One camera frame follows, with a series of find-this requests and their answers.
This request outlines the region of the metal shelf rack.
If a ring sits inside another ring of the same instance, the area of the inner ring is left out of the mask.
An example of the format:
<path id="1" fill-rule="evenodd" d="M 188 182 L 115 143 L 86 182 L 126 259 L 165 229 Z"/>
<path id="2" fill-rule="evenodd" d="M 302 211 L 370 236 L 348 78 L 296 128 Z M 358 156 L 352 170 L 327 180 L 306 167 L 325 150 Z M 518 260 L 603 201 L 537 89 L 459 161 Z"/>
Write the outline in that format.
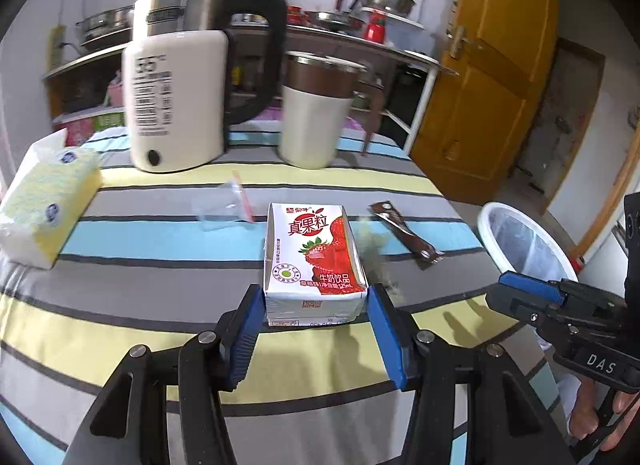
<path id="1" fill-rule="evenodd" d="M 48 88 L 52 115 L 58 116 L 62 113 L 65 85 L 63 80 L 68 74 L 91 66 L 93 63 L 114 61 L 116 64 L 121 64 L 122 52 L 125 47 L 125 44 L 118 44 L 89 52 L 44 74 L 42 81 Z M 447 68 L 442 63 L 427 55 L 420 54 L 420 52 L 400 50 L 388 45 L 369 42 L 361 37 L 311 28 L 310 26 L 290 25 L 288 32 L 286 32 L 285 48 L 292 51 L 308 51 L 320 57 L 352 60 L 367 66 L 369 74 L 381 73 L 387 78 L 393 78 L 401 64 L 407 64 L 407 66 L 413 66 L 425 72 L 425 82 L 420 87 L 420 99 L 416 103 L 416 110 L 413 111 L 410 121 L 402 120 L 389 110 L 383 111 L 383 115 L 394 122 L 395 127 L 404 133 L 405 138 L 400 146 L 406 153 L 411 151 L 418 136 L 437 75 L 440 73 L 457 75 L 455 70 Z"/>

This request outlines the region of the wooden door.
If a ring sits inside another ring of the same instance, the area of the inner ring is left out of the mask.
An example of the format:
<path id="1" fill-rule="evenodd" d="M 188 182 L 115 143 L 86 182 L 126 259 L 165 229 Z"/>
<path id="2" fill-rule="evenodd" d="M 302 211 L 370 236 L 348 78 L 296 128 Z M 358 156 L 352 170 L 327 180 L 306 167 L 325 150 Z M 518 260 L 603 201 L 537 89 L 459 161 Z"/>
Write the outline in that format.
<path id="1" fill-rule="evenodd" d="M 529 131 L 549 74 L 559 0 L 459 0 L 411 159 L 447 199 L 490 201 Z"/>

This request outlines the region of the brown coffee sachet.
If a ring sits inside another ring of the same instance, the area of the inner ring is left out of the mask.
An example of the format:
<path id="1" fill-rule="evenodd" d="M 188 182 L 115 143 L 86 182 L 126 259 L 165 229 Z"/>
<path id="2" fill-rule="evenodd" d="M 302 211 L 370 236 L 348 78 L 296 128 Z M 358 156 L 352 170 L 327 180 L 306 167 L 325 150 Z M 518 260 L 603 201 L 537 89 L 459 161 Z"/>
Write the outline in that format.
<path id="1" fill-rule="evenodd" d="M 439 251 L 430 242 L 425 241 L 409 228 L 404 217 L 396 210 L 390 201 L 378 202 L 369 206 L 371 213 L 381 219 L 390 228 L 395 237 L 404 244 L 405 248 L 427 265 L 438 263 L 444 258 L 444 253 Z"/>

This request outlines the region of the clear zip bag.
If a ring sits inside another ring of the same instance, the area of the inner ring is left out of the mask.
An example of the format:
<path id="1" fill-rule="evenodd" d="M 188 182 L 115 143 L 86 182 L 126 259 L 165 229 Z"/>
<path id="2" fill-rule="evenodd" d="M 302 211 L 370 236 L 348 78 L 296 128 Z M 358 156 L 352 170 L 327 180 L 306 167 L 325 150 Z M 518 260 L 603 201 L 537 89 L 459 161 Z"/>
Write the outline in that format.
<path id="1" fill-rule="evenodd" d="M 206 189 L 195 198 L 192 211 L 204 231 L 221 230 L 237 222 L 255 222 L 253 208 L 237 172 L 232 172 L 224 184 Z"/>

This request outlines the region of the white electric kettle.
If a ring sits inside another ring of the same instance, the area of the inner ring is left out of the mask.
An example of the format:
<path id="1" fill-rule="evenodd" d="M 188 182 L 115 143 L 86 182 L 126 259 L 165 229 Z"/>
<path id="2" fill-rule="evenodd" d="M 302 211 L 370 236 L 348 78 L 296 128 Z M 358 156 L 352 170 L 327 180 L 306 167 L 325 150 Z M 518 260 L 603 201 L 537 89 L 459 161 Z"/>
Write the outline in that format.
<path id="1" fill-rule="evenodd" d="M 262 84 L 230 103 L 234 16 L 267 22 Z M 286 33 L 285 0 L 136 0 L 122 51 L 130 158 L 147 173 L 175 173 L 224 154 L 230 128 L 262 113 L 277 92 Z"/>

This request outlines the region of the white trash bin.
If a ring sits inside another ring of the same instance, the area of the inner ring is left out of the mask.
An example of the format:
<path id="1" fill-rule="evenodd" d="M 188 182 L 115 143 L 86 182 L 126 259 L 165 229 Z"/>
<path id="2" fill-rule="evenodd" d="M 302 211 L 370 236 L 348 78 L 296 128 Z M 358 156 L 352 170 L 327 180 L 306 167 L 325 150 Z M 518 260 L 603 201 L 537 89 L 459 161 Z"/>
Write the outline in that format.
<path id="1" fill-rule="evenodd" d="M 542 281 L 578 281 L 570 259 L 553 237 L 510 205 L 485 204 L 477 216 L 477 232 L 501 273 L 514 271 Z"/>

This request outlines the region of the striped tablecloth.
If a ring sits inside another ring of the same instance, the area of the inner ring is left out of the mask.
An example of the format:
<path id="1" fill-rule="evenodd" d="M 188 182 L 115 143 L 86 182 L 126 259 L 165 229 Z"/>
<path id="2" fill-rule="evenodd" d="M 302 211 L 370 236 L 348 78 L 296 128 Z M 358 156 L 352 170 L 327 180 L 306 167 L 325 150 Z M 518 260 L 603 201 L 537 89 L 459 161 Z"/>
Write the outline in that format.
<path id="1" fill-rule="evenodd" d="M 1 415 L 28 458 L 58 464 L 125 352 L 179 346 L 238 306 L 262 280 L 269 204 L 342 205 L 358 233 L 381 243 L 381 272 L 399 306 L 449 343 L 498 341 L 544 406 L 562 413 L 535 334 L 490 311 L 498 271 L 470 227 L 390 140 L 366 153 L 346 130 L 325 170 L 277 157 L 278 125 L 234 129 L 230 150 L 188 172 L 152 175 L 130 162 L 125 130 L 95 134 L 103 186 L 49 270 L 1 265 Z M 204 231 L 192 201 L 240 175 L 255 216 Z M 390 201 L 444 258 L 414 256 L 369 206 Z M 390 464 L 412 397 L 388 380 L 366 319 L 324 329 L 270 329 L 246 378 L 222 398 L 242 464 Z"/>

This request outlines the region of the yellow tissue pack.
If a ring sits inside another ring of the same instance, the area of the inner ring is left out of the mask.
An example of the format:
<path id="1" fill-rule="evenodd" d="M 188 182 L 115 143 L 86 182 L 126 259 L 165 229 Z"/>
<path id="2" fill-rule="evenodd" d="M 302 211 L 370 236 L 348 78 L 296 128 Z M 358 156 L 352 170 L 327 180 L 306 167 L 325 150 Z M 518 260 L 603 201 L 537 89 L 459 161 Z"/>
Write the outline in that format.
<path id="1" fill-rule="evenodd" d="M 1 255 L 50 269 L 102 186 L 100 155 L 57 130 L 27 150 L 1 202 Z"/>

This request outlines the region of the steel pot on stove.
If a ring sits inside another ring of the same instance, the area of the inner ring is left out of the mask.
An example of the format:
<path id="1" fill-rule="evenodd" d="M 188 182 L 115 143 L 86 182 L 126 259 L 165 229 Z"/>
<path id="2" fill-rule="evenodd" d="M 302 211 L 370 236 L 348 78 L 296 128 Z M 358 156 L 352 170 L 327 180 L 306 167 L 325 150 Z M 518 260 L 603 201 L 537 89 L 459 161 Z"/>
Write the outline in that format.
<path id="1" fill-rule="evenodd" d="M 87 50 L 100 49 L 103 45 L 126 43 L 129 40 L 134 6 L 122 6 L 93 14 L 75 23 L 80 46 Z"/>

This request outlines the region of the red bottle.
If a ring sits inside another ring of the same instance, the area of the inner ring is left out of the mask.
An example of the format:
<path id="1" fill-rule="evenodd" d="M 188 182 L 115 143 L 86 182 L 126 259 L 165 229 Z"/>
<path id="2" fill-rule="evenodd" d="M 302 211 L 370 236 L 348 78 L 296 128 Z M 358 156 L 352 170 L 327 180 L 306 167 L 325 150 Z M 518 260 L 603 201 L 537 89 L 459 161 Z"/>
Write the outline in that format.
<path id="1" fill-rule="evenodd" d="M 386 17 L 379 11 L 373 11 L 364 38 L 371 43 L 384 44 L 386 39 Z"/>

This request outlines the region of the cream brown lidded mug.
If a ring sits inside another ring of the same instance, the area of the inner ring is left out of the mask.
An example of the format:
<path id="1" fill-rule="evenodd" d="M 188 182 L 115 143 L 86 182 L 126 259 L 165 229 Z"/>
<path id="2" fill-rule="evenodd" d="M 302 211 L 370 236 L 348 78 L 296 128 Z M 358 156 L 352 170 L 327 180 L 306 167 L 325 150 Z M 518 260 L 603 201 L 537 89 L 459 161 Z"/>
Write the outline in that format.
<path id="1" fill-rule="evenodd" d="M 381 124 L 385 96 L 380 85 L 364 79 L 366 73 L 367 66 L 346 59 L 292 50 L 285 55 L 278 147 L 283 161 L 305 170 L 329 166 L 356 94 L 370 100 L 361 147 L 362 153 L 368 151 Z"/>

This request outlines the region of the steel bowl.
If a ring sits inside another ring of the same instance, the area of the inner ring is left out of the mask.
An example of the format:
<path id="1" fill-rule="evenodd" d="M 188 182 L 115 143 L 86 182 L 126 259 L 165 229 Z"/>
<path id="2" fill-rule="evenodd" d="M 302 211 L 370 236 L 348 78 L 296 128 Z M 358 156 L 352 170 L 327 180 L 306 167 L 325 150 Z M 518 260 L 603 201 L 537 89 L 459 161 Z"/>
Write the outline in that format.
<path id="1" fill-rule="evenodd" d="M 414 0 L 360 0 L 363 7 L 383 10 L 396 16 L 408 18 L 416 6 Z"/>

